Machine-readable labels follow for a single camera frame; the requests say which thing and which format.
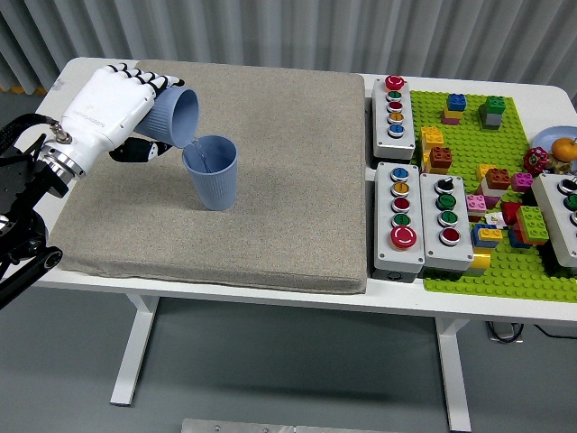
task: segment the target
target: gray floor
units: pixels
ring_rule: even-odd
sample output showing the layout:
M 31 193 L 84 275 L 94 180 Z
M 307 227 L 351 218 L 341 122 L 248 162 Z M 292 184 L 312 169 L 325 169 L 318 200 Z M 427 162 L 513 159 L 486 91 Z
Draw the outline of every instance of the gray floor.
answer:
M 40 99 L 0 103 L 5 124 Z M 184 418 L 448 431 L 430 318 L 164 299 L 133 406 L 118 408 L 133 315 L 123 295 L 47 289 L 0 311 L 0 431 L 177 433 Z M 460 331 L 473 431 L 574 432 L 577 341 L 524 337 Z

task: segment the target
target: white table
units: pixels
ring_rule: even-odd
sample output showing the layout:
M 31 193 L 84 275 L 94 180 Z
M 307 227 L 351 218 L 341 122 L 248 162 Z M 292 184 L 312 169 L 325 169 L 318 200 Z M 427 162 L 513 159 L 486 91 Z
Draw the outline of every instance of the white table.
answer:
M 38 112 L 60 118 L 69 102 L 95 69 L 120 61 L 127 60 L 72 60 L 44 98 Z M 136 61 L 128 60 L 127 63 L 133 65 Z M 364 75 L 366 97 L 371 96 L 372 84 L 376 77 Z M 438 78 L 407 77 L 406 79 L 413 90 L 513 97 L 529 141 L 541 130 L 550 126 L 577 126 L 577 115 L 571 101 L 560 88 Z M 27 147 L 40 132 L 46 132 L 46 128 L 35 126 L 23 134 L 18 146 Z M 374 170 L 367 168 L 366 180 L 374 180 Z M 49 230 L 54 227 L 65 204 L 66 198 L 57 199 L 47 196 L 36 207 Z M 456 339 L 456 333 L 461 327 L 469 320 L 577 325 L 577 304 L 436 293 L 426 291 L 420 280 L 412 284 L 404 284 L 369 279 L 365 294 L 325 295 L 137 278 L 102 278 L 79 272 L 65 272 L 56 268 L 46 274 L 36 285 L 60 289 L 125 293 L 137 308 L 133 329 L 111 399 L 111 402 L 117 405 L 130 405 L 132 401 L 159 297 L 433 317 L 436 319 L 444 372 L 449 425 L 451 430 L 458 431 L 471 431 Z

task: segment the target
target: plate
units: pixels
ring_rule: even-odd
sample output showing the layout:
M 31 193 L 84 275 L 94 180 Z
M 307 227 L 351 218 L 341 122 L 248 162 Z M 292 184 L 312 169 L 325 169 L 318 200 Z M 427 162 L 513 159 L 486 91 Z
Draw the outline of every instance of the plate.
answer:
M 550 152 L 553 142 L 564 137 L 577 138 L 577 126 L 553 126 L 544 129 L 535 136 L 531 147 L 542 147 Z M 572 162 L 572 169 L 577 170 L 577 160 Z

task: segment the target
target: button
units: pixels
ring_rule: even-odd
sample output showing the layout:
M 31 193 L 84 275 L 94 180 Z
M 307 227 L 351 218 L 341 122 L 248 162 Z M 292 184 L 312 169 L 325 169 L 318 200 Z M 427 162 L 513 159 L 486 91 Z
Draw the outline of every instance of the button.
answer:
M 405 214 L 395 214 L 395 216 L 390 220 L 393 227 L 397 226 L 410 226 L 411 218 Z
M 389 75 L 385 78 L 385 86 L 388 90 L 401 90 L 405 86 L 405 80 L 398 75 Z
M 410 206 L 411 206 L 410 201 L 408 201 L 404 197 L 395 198 L 392 204 L 390 205 L 390 207 L 393 209 L 393 212 L 395 212 L 396 214 L 397 213 L 406 214 Z
M 389 102 L 387 110 L 389 113 L 400 113 L 403 111 L 403 105 L 400 102 Z
M 396 167 L 390 173 L 390 178 L 395 182 L 405 182 L 408 179 L 408 171 L 402 167 Z
M 395 197 L 406 197 L 410 188 L 405 182 L 393 183 L 390 192 Z
M 565 200 L 563 200 L 563 204 L 569 210 L 574 212 L 575 210 L 577 210 L 577 195 L 572 194 L 571 196 L 565 197 Z
M 405 120 L 405 116 L 401 113 L 391 113 L 389 117 L 387 117 L 387 122 L 390 124 L 402 124 L 403 120 Z
M 459 221 L 459 217 L 454 212 L 445 210 L 445 212 L 439 214 L 436 220 L 443 227 L 455 227 L 457 225 L 457 221 Z
M 400 138 L 405 133 L 405 128 L 403 128 L 400 124 L 392 124 L 389 126 L 389 135 L 392 138 Z
M 443 244 L 446 246 L 455 246 L 459 244 L 459 239 L 461 239 L 461 235 L 452 227 L 444 228 L 443 231 L 439 234 L 439 239 Z
M 435 184 L 435 191 L 437 194 L 452 194 L 453 190 L 453 178 L 441 179 Z
M 453 210 L 457 200 L 451 194 L 441 194 L 436 198 L 436 206 L 439 210 Z
M 389 102 L 400 102 L 401 94 L 400 92 L 393 90 L 387 94 L 387 100 Z
M 577 191 L 577 182 L 575 182 L 576 180 L 576 178 L 573 178 L 572 180 L 563 179 L 557 184 L 557 189 L 559 189 L 559 191 L 565 196 L 568 196 L 569 194 Z
M 397 248 L 406 250 L 417 241 L 417 233 L 411 227 L 398 226 L 390 232 L 390 240 Z

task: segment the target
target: red button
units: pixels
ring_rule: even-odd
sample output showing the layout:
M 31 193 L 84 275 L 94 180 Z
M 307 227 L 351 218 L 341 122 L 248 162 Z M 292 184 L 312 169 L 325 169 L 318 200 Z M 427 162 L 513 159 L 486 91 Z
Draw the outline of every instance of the red button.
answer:
M 459 243 L 461 235 L 459 235 L 459 232 L 457 232 L 454 228 L 447 227 L 443 229 L 439 235 L 439 239 L 441 239 L 441 242 L 447 246 L 455 246 Z
M 387 110 L 389 113 L 400 113 L 403 111 L 403 105 L 400 102 L 389 102 Z
M 390 240 L 397 248 L 405 250 L 417 241 L 417 233 L 411 227 L 396 226 L 390 232 Z
M 396 214 L 406 214 L 411 204 L 406 198 L 397 197 L 393 200 L 393 203 L 390 206 Z
M 398 75 L 389 75 L 385 78 L 385 86 L 388 90 L 401 90 L 405 86 L 405 80 Z

